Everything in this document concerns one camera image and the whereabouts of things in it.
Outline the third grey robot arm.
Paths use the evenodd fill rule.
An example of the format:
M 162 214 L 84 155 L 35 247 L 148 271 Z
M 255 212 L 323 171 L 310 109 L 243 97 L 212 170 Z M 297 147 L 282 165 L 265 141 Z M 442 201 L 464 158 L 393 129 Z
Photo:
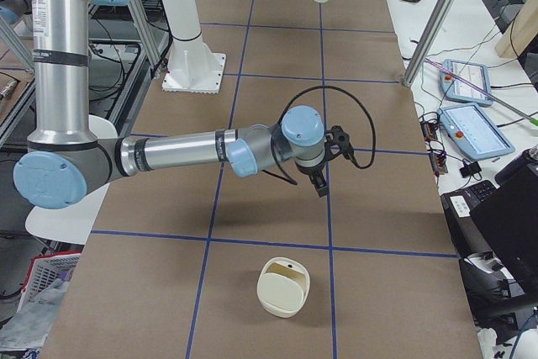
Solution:
M 22 19 L 26 28 L 31 31 L 32 0 L 1 0 L 1 17 L 8 24 L 15 24 Z

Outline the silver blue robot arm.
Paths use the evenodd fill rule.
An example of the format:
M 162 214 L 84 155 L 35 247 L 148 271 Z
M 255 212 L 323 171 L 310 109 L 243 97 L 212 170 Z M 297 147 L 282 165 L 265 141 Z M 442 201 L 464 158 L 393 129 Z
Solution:
M 319 195 L 327 146 L 318 112 L 290 106 L 273 126 L 160 139 L 98 138 L 89 128 L 88 7 L 130 0 L 31 0 L 36 128 L 13 171 L 20 194 L 63 209 L 121 177 L 159 168 L 228 162 L 240 177 L 294 160 Z

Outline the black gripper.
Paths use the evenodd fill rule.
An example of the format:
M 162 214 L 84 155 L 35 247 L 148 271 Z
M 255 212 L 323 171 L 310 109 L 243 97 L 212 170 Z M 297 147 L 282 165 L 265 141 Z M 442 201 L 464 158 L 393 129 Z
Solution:
M 327 182 L 323 173 L 325 163 L 325 153 L 320 153 L 311 159 L 296 158 L 298 170 L 304 175 L 309 176 L 319 197 L 325 197 L 327 195 Z

